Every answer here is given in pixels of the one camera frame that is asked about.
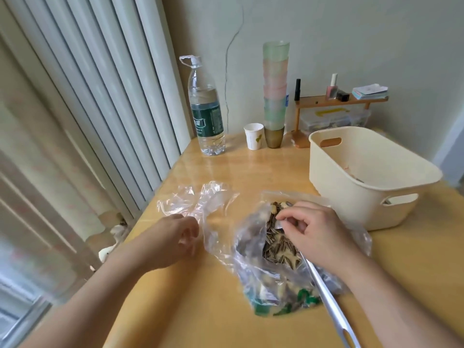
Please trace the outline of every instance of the metal spoon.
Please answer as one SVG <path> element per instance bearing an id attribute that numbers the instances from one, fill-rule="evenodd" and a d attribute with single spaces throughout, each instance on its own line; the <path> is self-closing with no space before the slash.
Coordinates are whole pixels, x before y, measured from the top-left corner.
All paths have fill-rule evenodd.
<path id="1" fill-rule="evenodd" d="M 280 221 L 275 222 L 275 228 L 282 228 Z M 338 306 L 338 303 L 336 302 L 332 293 L 328 290 L 327 286 L 321 278 L 321 275 L 319 275 L 319 273 L 317 272 L 316 267 L 313 263 L 306 259 L 300 251 L 299 253 L 301 258 L 303 259 L 303 263 L 305 264 L 306 268 L 311 274 L 311 277 L 313 278 L 314 284 L 316 285 L 317 290 L 321 295 L 322 302 L 324 303 L 325 308 L 328 311 L 328 314 L 332 318 L 335 329 L 338 335 L 340 336 L 342 342 L 344 343 L 345 347 L 352 348 L 352 346 L 348 343 L 345 337 L 346 332 L 351 337 L 351 340 L 355 345 L 355 348 L 361 348 L 361 345 L 359 344 L 358 339 L 356 338 L 356 335 L 353 332 L 353 329 L 351 328 L 347 318 Z"/>

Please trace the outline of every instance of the green bottle label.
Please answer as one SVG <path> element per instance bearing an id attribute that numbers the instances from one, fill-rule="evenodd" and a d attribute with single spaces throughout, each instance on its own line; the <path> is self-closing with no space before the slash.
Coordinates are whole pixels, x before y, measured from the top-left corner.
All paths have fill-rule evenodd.
<path id="1" fill-rule="evenodd" d="M 224 131 L 219 102 L 192 105 L 192 115 L 199 137 L 213 137 Z"/>

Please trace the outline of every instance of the plastic water bottle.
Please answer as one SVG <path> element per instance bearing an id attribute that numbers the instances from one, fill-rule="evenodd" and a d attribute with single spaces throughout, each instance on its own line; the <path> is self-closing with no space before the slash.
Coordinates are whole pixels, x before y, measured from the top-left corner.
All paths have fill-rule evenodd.
<path id="1" fill-rule="evenodd" d="M 186 64 L 185 58 L 190 58 L 192 64 Z M 192 69 L 188 78 L 188 98 L 201 152 L 209 156 L 219 155 L 225 150 L 225 137 L 214 81 L 201 64 L 200 57 L 188 55 L 179 59 Z"/>

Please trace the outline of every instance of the stack of cups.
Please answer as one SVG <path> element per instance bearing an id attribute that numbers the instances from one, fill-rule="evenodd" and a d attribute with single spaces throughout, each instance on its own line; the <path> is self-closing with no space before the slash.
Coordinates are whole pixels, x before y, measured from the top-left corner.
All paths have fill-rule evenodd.
<path id="1" fill-rule="evenodd" d="M 290 43 L 284 41 L 263 45 L 264 137 L 270 148 L 280 147 L 283 138 L 289 49 Z"/>

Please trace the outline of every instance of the cream plastic basket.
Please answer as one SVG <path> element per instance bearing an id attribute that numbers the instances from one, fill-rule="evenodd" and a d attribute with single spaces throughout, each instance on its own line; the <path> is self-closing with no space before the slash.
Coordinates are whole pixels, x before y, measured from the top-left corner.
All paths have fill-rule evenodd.
<path id="1" fill-rule="evenodd" d="M 310 181 L 340 218 L 368 231 L 393 227 L 443 174 L 415 153 L 361 127 L 310 135 Z"/>

